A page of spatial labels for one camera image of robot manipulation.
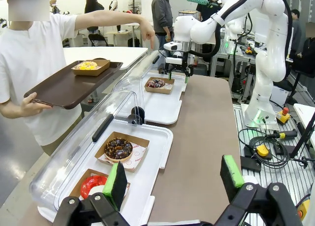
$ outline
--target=screw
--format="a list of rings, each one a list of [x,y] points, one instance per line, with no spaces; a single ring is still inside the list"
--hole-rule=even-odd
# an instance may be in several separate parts
[[[279,186],[278,185],[274,185],[274,187],[272,188],[272,190],[274,190],[275,192],[279,191]]]
[[[253,190],[254,189],[254,187],[252,186],[252,185],[247,185],[246,186],[246,190],[248,190],[248,191],[251,191],[251,190]]]

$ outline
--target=donut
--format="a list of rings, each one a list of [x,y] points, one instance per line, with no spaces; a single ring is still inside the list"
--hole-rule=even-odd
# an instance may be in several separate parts
[[[98,176],[98,175],[89,177],[86,180],[84,180],[81,185],[81,191],[80,191],[83,199],[86,199],[89,197],[90,190],[93,187],[105,185],[106,181],[107,181],[107,178],[105,176]]]
[[[126,139],[114,138],[105,145],[105,155],[111,161],[125,161],[131,154],[132,144]]]
[[[152,88],[161,88],[164,86],[165,86],[165,82],[160,79],[154,79],[154,80],[149,81],[148,83],[148,87],[152,87]]]
[[[82,62],[77,66],[78,70],[95,70],[97,69],[97,63],[95,62]]]

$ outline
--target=woman with long black hair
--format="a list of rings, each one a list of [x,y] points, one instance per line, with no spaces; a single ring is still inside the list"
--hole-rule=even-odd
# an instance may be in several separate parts
[[[91,13],[97,10],[104,10],[103,5],[97,2],[97,0],[87,0],[84,13]],[[90,27],[88,28],[88,31],[89,31],[89,34],[97,34],[98,27]],[[92,46],[92,43],[89,39],[88,39],[88,46]]]

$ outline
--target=man in white t-shirt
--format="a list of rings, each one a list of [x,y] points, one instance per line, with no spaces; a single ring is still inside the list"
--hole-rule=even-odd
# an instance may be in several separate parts
[[[50,107],[32,102],[36,94],[27,98],[24,94],[66,66],[62,41],[75,37],[80,29],[137,22],[152,45],[155,32],[143,17],[129,13],[47,14],[49,21],[33,21],[34,0],[8,3],[14,6],[14,12],[9,13],[16,21],[0,37],[0,113],[9,119],[23,118],[39,145],[51,155],[80,121],[81,107]]]

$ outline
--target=gray floor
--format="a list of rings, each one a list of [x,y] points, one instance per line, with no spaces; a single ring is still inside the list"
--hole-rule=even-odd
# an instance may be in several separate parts
[[[0,206],[43,154],[22,120],[0,115]]]

